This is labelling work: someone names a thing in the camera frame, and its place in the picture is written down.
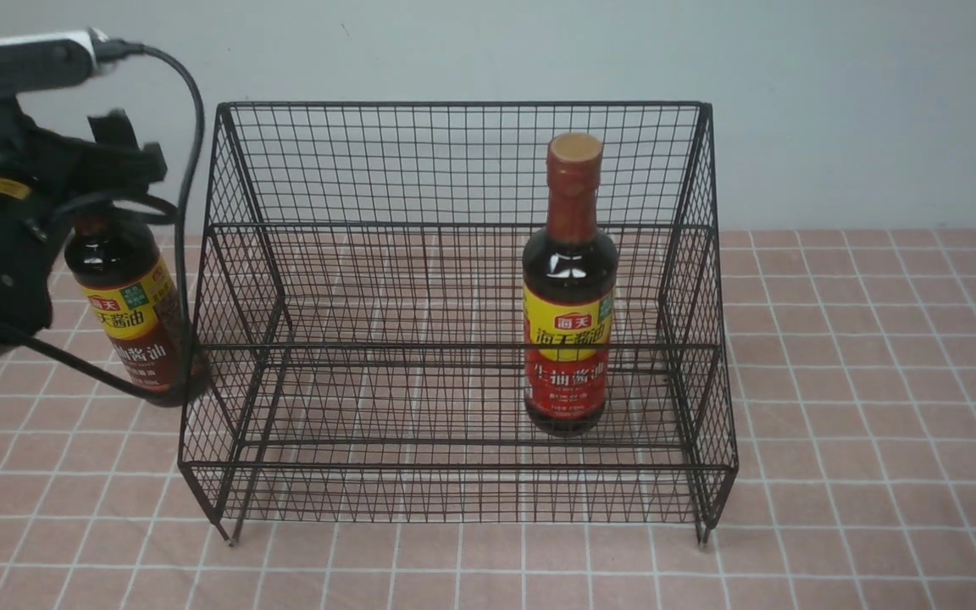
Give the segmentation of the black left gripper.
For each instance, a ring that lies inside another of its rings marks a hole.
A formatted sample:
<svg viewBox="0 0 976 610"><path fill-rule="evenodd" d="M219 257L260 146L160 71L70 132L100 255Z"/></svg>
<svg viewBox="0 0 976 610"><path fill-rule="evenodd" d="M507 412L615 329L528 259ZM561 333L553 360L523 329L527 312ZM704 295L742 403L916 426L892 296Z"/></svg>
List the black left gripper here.
<svg viewBox="0 0 976 610"><path fill-rule="evenodd" d="M168 201L150 194L167 176L162 147L140 143L123 109L88 117L93 138L85 140L44 129L19 108L0 108L0 196L42 197L50 205L47 223L117 201L142 206L133 213L149 225L168 224Z"/></svg>

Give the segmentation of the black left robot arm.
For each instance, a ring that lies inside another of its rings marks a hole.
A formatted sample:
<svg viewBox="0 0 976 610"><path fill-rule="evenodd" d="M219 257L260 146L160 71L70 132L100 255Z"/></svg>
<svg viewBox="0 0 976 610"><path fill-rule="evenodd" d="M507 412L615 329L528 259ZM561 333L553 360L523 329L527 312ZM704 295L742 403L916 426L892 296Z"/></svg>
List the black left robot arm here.
<svg viewBox="0 0 976 610"><path fill-rule="evenodd" d="M55 134L0 101L0 356L49 328L49 277L82 209L140 196L167 175L127 115L89 117L91 140Z"/></svg>

